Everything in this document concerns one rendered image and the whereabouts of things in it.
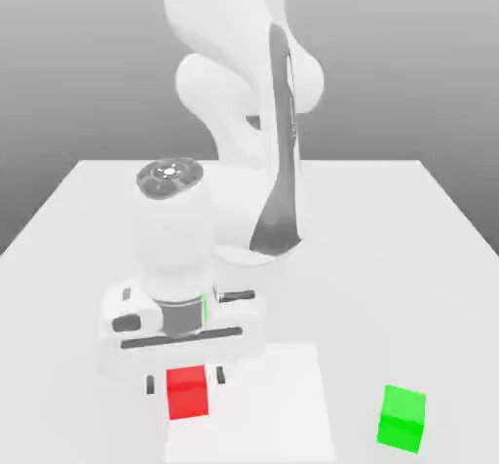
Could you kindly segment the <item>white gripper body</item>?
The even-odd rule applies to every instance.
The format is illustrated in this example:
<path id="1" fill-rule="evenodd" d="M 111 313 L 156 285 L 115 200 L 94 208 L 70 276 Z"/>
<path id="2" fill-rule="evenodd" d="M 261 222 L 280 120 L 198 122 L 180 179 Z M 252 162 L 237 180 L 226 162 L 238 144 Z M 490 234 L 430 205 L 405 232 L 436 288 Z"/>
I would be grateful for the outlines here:
<path id="1" fill-rule="evenodd" d="M 202 328 L 182 336 L 146 327 L 112 329 L 100 335 L 98 367 L 105 375 L 118 376 L 235 362 L 263 350 L 266 319 L 264 302 L 210 302 Z"/>

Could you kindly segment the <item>small red cube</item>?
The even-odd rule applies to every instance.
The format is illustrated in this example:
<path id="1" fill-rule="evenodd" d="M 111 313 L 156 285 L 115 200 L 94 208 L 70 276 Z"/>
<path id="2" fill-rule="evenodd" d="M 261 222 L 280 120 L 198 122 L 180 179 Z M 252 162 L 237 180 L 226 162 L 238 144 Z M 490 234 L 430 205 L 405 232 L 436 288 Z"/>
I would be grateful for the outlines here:
<path id="1" fill-rule="evenodd" d="M 209 414 L 208 381 L 204 365 L 168 369 L 166 388 L 170 420 Z"/>

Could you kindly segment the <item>small green cube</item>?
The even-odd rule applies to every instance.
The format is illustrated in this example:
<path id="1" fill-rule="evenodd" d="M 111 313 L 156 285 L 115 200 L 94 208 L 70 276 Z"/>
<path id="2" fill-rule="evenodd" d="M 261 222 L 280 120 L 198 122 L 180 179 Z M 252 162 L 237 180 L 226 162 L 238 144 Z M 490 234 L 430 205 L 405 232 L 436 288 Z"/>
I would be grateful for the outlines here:
<path id="1" fill-rule="evenodd" d="M 394 385 L 384 387 L 376 440 L 411 453 L 419 451 L 425 428 L 427 397 Z"/>

